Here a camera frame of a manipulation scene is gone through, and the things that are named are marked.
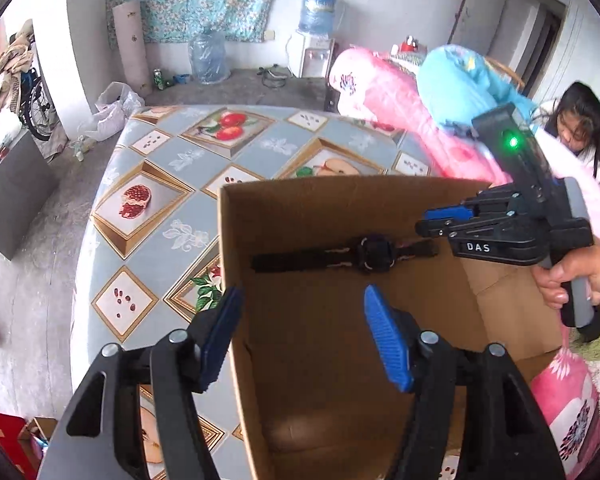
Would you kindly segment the right hand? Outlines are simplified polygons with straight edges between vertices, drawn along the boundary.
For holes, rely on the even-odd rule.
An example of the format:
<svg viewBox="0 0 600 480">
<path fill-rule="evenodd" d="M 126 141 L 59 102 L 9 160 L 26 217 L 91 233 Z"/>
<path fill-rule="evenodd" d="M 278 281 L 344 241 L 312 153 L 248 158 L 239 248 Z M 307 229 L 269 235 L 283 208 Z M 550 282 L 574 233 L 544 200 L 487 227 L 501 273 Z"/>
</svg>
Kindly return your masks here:
<svg viewBox="0 0 600 480">
<path fill-rule="evenodd" d="M 562 260 L 550 269 L 542 266 L 532 266 L 532 276 L 544 304 L 554 310 L 559 310 L 569 299 L 562 284 L 575 278 L 588 280 L 588 293 L 592 305 L 600 307 L 600 239 L 595 237 L 592 246 L 578 248 L 568 252 Z"/>
</svg>

